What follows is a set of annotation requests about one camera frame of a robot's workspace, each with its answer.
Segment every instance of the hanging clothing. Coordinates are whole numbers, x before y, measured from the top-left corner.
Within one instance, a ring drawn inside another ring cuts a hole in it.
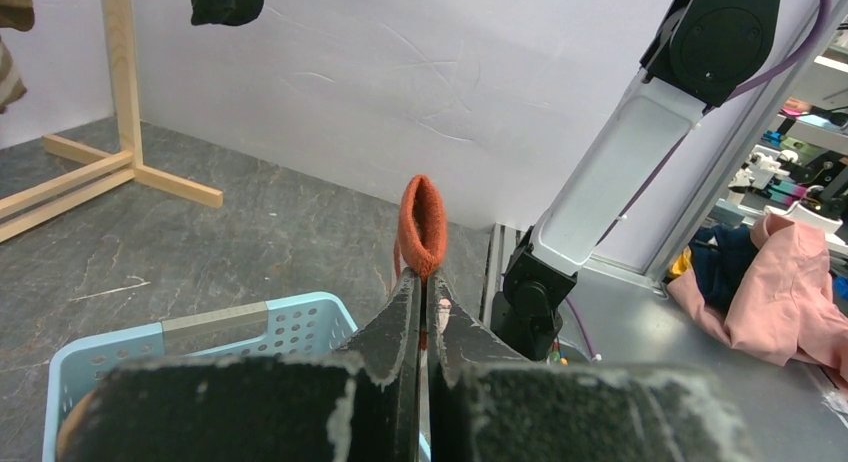
[[[32,0],[0,0],[0,28],[26,32],[35,24]],[[12,54],[0,39],[0,114],[26,93]]]
[[[12,102],[20,99],[26,93],[21,76],[12,60],[12,54],[0,39],[0,114],[6,111],[6,107]]]
[[[0,0],[0,28],[26,32],[35,25],[32,0]]]
[[[244,25],[259,17],[265,0],[191,0],[191,25]]]
[[[790,358],[814,362],[848,379],[848,318],[833,303],[824,233],[769,214],[751,229],[750,240],[759,252],[727,316],[705,304],[694,270],[671,281],[669,293],[728,347],[777,365]]]

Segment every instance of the gray tabletop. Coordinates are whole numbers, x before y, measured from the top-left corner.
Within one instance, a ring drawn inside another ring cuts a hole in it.
[[[848,459],[848,423],[828,408],[828,382],[814,366],[778,367],[731,350],[702,332],[676,302],[654,291],[583,270],[572,292],[602,363],[680,363],[721,379],[745,417],[762,460]],[[580,340],[568,307],[562,334]]]

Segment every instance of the light blue basket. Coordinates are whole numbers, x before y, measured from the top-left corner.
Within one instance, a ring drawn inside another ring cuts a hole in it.
[[[326,292],[313,292],[166,320],[71,342],[56,352],[50,361],[41,460],[55,460],[56,436],[68,412],[120,362],[134,357],[163,356],[166,340],[262,321],[266,322],[265,333],[258,337],[191,355],[320,355],[335,349],[356,331],[356,324],[338,297]],[[423,435],[419,438],[420,458],[429,461],[430,448]]]

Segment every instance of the navy blue clothing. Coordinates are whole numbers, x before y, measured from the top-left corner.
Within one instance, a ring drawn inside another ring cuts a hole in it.
[[[715,238],[715,244],[708,242]],[[717,225],[700,228],[689,242],[692,250],[692,267],[698,290],[710,307],[726,314],[742,282],[742,277],[754,257],[757,246],[751,242],[747,226],[738,228]]]

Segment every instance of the wooden rack leg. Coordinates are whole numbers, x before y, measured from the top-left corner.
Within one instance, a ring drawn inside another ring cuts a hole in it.
[[[25,230],[56,217],[74,207],[97,197],[115,187],[129,182],[133,179],[132,169],[124,169],[112,175],[106,176],[97,182],[88,184],[65,196],[59,197],[53,202],[42,205],[21,216],[18,216],[4,224],[0,224],[0,242],[8,240]]]
[[[111,156],[108,152],[92,149],[78,142],[57,135],[44,136],[44,149],[51,154],[90,163]],[[210,207],[218,208],[224,204],[224,193],[182,177],[148,167],[137,166],[133,169],[135,180],[148,187],[163,190],[184,199],[193,200]]]
[[[163,190],[184,199],[193,200],[209,207],[219,208],[224,205],[224,193],[191,180],[171,175],[152,167],[141,166],[133,169],[135,180],[154,189]]]
[[[23,190],[5,199],[0,199],[0,219],[67,192],[103,174],[127,166],[130,162],[132,162],[132,153],[125,150],[80,167],[73,172],[60,175],[31,189]]]
[[[45,152],[79,162],[80,164],[90,164],[112,155],[109,152],[103,152],[102,150],[68,140],[58,135],[45,135],[42,138],[44,139]]]

